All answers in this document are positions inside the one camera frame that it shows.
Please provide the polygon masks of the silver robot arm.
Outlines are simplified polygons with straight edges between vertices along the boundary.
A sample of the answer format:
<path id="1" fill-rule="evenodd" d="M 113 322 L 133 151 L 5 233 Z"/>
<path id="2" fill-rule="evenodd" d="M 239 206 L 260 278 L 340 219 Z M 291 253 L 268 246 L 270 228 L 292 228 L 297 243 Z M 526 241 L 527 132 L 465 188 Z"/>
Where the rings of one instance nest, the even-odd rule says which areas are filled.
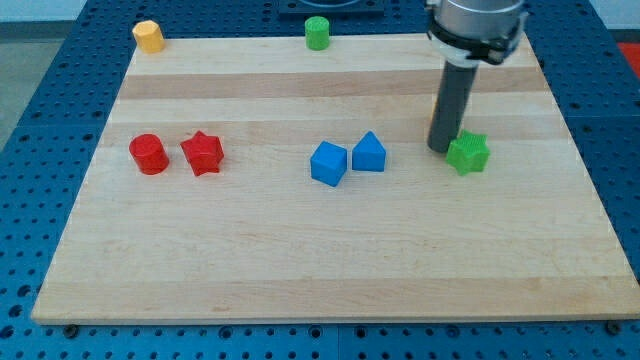
<path id="1" fill-rule="evenodd" d="M 523 0 L 427 0 L 425 11 L 427 37 L 445 59 L 427 145 L 445 153 L 460 132 L 479 65 L 511 56 L 529 13 Z"/>

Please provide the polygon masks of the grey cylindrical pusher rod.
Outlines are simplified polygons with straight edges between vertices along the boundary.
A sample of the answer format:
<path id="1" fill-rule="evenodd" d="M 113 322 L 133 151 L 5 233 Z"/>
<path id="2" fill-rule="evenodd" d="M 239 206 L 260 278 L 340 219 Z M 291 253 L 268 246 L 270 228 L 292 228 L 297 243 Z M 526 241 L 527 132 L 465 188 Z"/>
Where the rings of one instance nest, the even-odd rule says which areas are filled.
<path id="1" fill-rule="evenodd" d="M 457 138 L 476 73 L 477 66 L 445 63 L 427 137 L 431 150 L 446 153 Z"/>

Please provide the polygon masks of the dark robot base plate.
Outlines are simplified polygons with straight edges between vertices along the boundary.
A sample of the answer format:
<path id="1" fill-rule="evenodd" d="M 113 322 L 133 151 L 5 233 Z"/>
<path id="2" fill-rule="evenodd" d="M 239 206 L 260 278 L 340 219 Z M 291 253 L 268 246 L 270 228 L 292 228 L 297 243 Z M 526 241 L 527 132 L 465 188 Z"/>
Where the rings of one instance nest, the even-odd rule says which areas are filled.
<path id="1" fill-rule="evenodd" d="M 280 17 L 383 15 L 385 0 L 277 0 Z"/>

